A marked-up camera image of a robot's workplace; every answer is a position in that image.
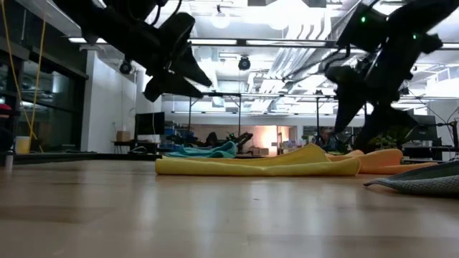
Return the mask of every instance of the ceiling light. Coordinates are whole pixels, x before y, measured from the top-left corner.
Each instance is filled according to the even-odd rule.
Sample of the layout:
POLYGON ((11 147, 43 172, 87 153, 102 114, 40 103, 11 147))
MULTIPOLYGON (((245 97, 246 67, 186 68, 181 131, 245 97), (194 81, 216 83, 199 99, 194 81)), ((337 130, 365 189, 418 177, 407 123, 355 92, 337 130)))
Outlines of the ceiling light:
POLYGON ((236 39, 190 39, 194 46, 236 45, 236 39))
POLYGON ((280 97, 280 94, 258 94, 258 93, 254 93, 254 94, 250 94, 250 93, 242 93, 241 94, 242 97, 280 97))
MULTIPOLYGON (((83 39, 82 37, 70 37, 69 41, 76 44, 87 44, 86 39, 83 39)), ((107 42, 104 39, 98 39, 96 44, 107 44, 107 42)))
POLYGON ((107 5, 105 4, 105 2, 103 0, 97 0, 97 1, 93 1, 93 2, 95 2, 95 4, 97 4, 101 8, 107 8, 107 5))
POLYGON ((325 41, 319 40, 285 40, 285 39, 259 39, 247 40, 247 46, 272 45, 273 47, 325 47, 325 41))
MULTIPOLYGON (((171 111, 172 114, 190 114, 189 111, 171 111)), ((195 115, 237 115, 239 113, 234 112, 207 112, 207 111, 191 111, 191 114, 195 115)), ((241 112, 241 115, 316 115, 316 113, 269 113, 269 112, 241 112)), ((333 115, 326 113, 319 113, 319 115, 333 115)))
POLYGON ((442 49, 458 50, 459 49, 459 43, 443 43, 442 49))
POLYGON ((236 53, 218 53, 218 57, 225 59, 239 59, 241 55, 236 53))
POLYGON ((230 25, 230 18, 222 13, 220 9, 220 5, 217 5, 217 12, 212 15, 212 25, 214 25, 218 29, 224 29, 230 25))

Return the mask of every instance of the yellow cup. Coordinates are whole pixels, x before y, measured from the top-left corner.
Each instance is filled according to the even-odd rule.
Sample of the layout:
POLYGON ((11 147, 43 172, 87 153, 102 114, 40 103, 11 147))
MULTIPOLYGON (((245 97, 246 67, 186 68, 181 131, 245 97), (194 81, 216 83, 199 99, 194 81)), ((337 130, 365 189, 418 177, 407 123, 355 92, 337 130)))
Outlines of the yellow cup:
POLYGON ((16 137, 16 148, 15 151, 18 154, 28 154, 30 145, 29 136, 18 136, 16 137))

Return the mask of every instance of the computer screen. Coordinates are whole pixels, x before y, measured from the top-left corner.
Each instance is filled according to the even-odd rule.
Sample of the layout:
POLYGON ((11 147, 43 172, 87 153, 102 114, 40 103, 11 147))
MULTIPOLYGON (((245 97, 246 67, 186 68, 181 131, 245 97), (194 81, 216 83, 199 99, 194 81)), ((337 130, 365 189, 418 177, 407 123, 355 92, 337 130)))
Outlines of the computer screen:
POLYGON ((434 115, 411 115, 419 124, 408 136, 409 140, 437 140, 437 126, 434 115))
POLYGON ((163 135, 165 119, 164 112, 137 114, 137 135, 163 135))

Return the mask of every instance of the yellow cable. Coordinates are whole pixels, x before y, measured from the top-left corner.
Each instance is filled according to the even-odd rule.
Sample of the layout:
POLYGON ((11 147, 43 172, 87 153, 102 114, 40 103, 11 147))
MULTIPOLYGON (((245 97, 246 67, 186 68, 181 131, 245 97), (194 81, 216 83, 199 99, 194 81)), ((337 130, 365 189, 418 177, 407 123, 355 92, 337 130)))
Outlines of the yellow cable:
POLYGON ((35 82, 35 93, 34 93, 34 107, 32 108, 32 121, 30 123, 30 136, 32 139, 32 134, 34 133, 34 122, 35 122, 35 106, 37 104, 38 96, 38 86, 40 81, 40 69, 42 68, 42 56, 43 56, 43 44, 44 44, 44 31, 46 30, 46 19, 43 18, 43 29, 42 29, 42 38, 40 39, 40 53, 38 55, 38 70, 37 70, 37 81, 35 82))
POLYGON ((4 22, 4 26, 5 26, 6 45, 8 47, 9 61, 11 63, 11 68, 13 70, 13 78, 14 78, 14 84, 16 85, 17 97, 19 98, 19 104, 21 105, 22 110, 24 111, 24 117, 26 118, 27 125, 29 126, 29 129, 32 132, 32 135, 34 136, 34 139, 38 140, 37 136, 35 135, 34 131, 32 130, 33 127, 30 124, 30 120, 29 120, 29 116, 27 115, 27 111, 24 108, 24 105, 22 104, 21 89, 19 88, 19 83, 18 83, 17 76, 16 76, 16 69, 14 68, 13 54, 12 54, 12 51, 11 51, 11 44, 10 44, 10 41, 9 41, 8 23, 6 21, 6 11, 5 11, 5 0, 0 0, 0 3, 1 3, 1 11, 2 11, 2 14, 3 14, 3 22, 4 22))

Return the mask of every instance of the cardboard box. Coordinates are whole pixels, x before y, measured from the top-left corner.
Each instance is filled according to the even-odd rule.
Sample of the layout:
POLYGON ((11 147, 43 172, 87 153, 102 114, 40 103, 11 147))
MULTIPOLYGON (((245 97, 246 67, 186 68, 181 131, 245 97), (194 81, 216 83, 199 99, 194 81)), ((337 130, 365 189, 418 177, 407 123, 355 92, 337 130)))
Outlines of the cardboard box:
POLYGON ((260 156, 268 156, 270 155, 270 149, 268 148, 260 148, 260 156))
POLYGON ((127 142, 131 140, 131 132, 128 131, 117 131, 116 132, 116 141, 127 142))
POLYGON ((259 156, 260 155, 260 148, 251 147, 251 148, 249 148, 249 151, 252 151, 252 155, 254 155, 254 156, 259 156))

